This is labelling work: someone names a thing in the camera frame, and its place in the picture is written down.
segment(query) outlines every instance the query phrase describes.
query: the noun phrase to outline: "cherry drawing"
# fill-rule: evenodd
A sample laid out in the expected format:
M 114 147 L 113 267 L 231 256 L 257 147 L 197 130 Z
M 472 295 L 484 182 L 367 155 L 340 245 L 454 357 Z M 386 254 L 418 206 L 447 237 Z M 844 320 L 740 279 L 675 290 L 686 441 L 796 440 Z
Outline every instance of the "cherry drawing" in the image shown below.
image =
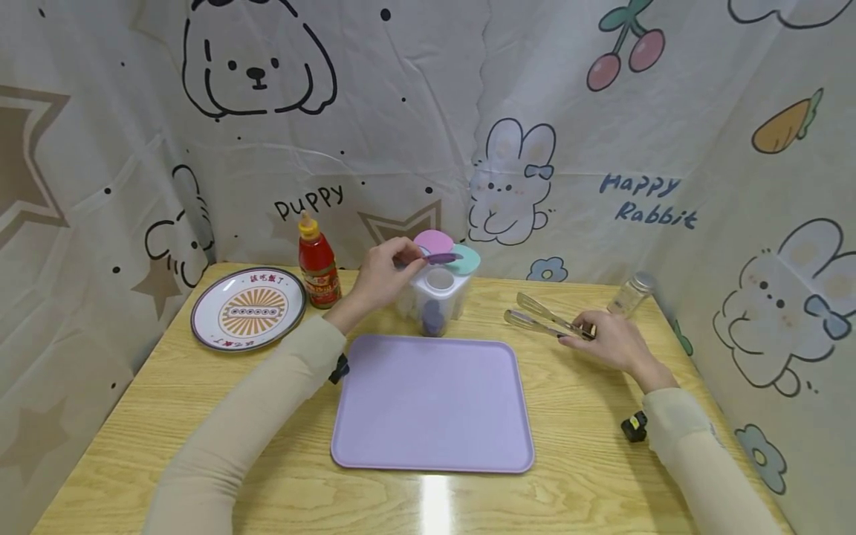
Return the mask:
M 636 18 L 644 11 L 653 0 L 630 0 L 625 7 L 612 9 L 603 16 L 597 27 L 601 32 L 614 32 L 621 29 L 615 46 L 611 52 L 600 56 L 589 67 L 586 84 L 594 92 L 602 91 L 612 85 L 621 70 L 621 57 L 618 52 L 624 45 L 628 33 L 636 36 L 636 45 L 630 50 L 628 66 L 634 73 L 651 68 L 660 59 L 663 49 L 666 47 L 666 36 L 663 30 L 646 30 Z

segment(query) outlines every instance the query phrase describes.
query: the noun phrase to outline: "white plate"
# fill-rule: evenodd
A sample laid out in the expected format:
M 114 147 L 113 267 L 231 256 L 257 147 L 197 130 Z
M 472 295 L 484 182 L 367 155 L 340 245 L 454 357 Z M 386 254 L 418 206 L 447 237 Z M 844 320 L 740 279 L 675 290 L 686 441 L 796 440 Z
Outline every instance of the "white plate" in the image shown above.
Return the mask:
M 193 306 L 193 335 L 218 351 L 260 348 L 288 334 L 303 318 L 306 290 L 277 268 L 250 268 L 225 276 Z

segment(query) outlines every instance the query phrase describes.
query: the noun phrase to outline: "fabric backdrop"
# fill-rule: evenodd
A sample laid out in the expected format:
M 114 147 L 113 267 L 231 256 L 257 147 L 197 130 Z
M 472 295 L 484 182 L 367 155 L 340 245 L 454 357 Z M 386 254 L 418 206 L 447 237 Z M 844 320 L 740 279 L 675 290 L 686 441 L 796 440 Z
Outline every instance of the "fabric backdrop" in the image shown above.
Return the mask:
M 798 532 L 856 514 L 852 0 L 11 0 L 0 518 L 26 533 L 205 268 L 441 229 L 637 269 Z

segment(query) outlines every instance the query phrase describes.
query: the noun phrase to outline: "teal lid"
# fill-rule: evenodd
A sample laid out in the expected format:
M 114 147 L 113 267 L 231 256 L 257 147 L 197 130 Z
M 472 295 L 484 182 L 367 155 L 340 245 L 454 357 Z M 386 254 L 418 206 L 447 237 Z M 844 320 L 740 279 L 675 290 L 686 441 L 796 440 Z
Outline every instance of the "teal lid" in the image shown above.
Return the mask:
M 460 260 L 456 260 L 455 262 L 450 262 L 446 264 L 446 267 L 458 276 L 467 276 L 476 271 L 481 264 L 481 257 L 478 253 L 473 251 L 471 248 L 466 245 L 461 245 L 460 243 L 455 243 L 455 246 L 452 247 L 452 253 L 458 253 L 462 257 Z

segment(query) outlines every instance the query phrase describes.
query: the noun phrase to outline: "beige sleeve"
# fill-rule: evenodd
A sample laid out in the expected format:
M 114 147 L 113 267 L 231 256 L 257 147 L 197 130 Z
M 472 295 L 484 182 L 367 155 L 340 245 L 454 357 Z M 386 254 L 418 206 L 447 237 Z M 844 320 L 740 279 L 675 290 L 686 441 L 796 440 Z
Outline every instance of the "beige sleeve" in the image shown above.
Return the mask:
M 702 533 L 782 533 L 692 395 L 655 390 L 643 407 L 651 449 L 681 488 Z
M 345 337 L 309 318 L 250 372 L 191 435 L 161 476 L 143 533 L 228 535 L 244 477 L 300 404 L 336 368 Z

